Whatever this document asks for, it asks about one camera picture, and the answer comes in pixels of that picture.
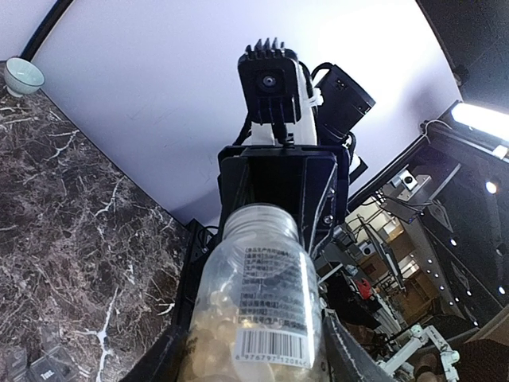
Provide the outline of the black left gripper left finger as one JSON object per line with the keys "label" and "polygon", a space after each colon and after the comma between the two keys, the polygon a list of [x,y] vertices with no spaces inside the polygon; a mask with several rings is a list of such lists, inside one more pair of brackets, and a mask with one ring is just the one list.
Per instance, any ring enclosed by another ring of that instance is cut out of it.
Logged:
{"label": "black left gripper left finger", "polygon": [[122,378],[122,382],[177,380],[184,358],[191,316],[172,323]]}

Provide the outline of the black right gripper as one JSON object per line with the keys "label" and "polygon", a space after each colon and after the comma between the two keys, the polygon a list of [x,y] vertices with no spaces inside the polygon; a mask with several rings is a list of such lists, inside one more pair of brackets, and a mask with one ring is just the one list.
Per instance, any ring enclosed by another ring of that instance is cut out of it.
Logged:
{"label": "black right gripper", "polygon": [[218,155],[220,234],[245,205],[275,205],[297,223],[303,248],[317,257],[347,215],[348,150],[342,146],[227,146]]}

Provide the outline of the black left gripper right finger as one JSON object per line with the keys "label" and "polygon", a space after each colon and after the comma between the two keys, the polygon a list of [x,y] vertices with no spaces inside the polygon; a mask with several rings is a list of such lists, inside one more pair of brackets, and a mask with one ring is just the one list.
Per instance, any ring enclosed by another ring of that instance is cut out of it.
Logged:
{"label": "black left gripper right finger", "polygon": [[394,381],[340,323],[336,312],[322,310],[321,381]]}

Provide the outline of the clear pill bottle green label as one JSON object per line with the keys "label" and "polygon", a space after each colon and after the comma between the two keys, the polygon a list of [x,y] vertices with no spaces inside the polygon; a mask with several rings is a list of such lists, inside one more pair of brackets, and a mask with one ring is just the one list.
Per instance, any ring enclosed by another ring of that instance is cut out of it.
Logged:
{"label": "clear pill bottle green label", "polygon": [[317,274],[292,216],[274,205],[233,212],[208,257],[181,381],[317,381]]}

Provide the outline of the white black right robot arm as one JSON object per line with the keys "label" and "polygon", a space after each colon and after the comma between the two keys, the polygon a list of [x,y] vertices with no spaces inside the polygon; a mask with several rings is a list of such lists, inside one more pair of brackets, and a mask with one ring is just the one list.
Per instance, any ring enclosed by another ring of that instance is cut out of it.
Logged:
{"label": "white black right robot arm", "polygon": [[315,255],[348,212],[355,161],[353,127],[375,101],[341,68],[295,60],[239,65],[247,116],[218,156],[221,220],[250,204],[289,213],[297,238]]}

